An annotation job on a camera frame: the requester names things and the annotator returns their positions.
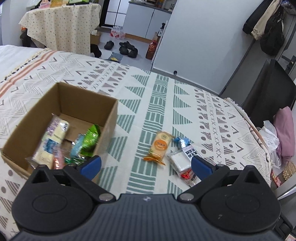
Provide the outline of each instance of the white snack package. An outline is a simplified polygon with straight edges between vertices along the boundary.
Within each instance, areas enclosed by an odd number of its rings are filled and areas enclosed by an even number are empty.
[[[54,115],[32,157],[32,160],[39,165],[45,164],[49,169],[52,169],[54,147],[61,145],[68,128],[69,123],[67,121]]]
[[[177,173],[182,174],[191,169],[191,161],[182,150],[178,150],[177,152],[168,155],[168,157]]]

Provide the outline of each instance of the black bag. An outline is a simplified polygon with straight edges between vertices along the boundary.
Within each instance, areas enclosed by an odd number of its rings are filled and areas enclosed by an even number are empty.
[[[284,9],[283,7],[280,7],[266,23],[264,35],[260,40],[260,46],[261,50],[268,55],[277,55],[284,44],[285,37],[283,35],[283,18]]]
[[[266,9],[271,4],[272,0],[264,0],[257,8],[256,10],[249,16],[248,20],[244,24],[244,27],[242,30],[246,34],[251,34],[253,31],[256,23],[259,21],[259,19],[262,17],[262,15],[265,13]]]

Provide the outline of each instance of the black chair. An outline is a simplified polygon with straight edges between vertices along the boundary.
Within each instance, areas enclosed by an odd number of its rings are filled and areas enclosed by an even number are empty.
[[[292,109],[295,100],[296,85],[272,59],[265,62],[242,108],[256,127],[263,127],[263,121],[273,123],[273,116],[280,108],[289,106]]]

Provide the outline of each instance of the green snack bag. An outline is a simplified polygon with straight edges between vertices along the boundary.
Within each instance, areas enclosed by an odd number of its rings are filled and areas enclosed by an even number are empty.
[[[86,161],[86,159],[82,160],[82,159],[79,159],[79,158],[71,158],[71,163],[75,163],[77,165],[80,165],[80,164],[84,163],[85,161]]]
[[[85,133],[80,154],[84,156],[92,156],[100,135],[100,127],[98,125],[92,125]]]
[[[67,158],[67,157],[65,157],[65,160],[64,161],[65,161],[66,164],[71,163],[71,159],[70,158]]]

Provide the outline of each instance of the patterned bedspread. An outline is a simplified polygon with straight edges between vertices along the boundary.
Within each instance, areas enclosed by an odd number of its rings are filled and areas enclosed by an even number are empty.
[[[0,80],[0,147],[27,111],[60,81],[119,100],[117,126],[98,183],[117,197],[176,196],[189,188],[168,160],[166,166],[142,160],[159,130],[188,137],[203,158],[216,164],[238,170],[254,165],[270,184],[266,153],[230,102],[150,71],[52,50],[42,50]],[[171,144],[169,151],[176,149]],[[25,180],[2,159],[0,167],[0,230],[11,238],[17,232],[11,205]]]

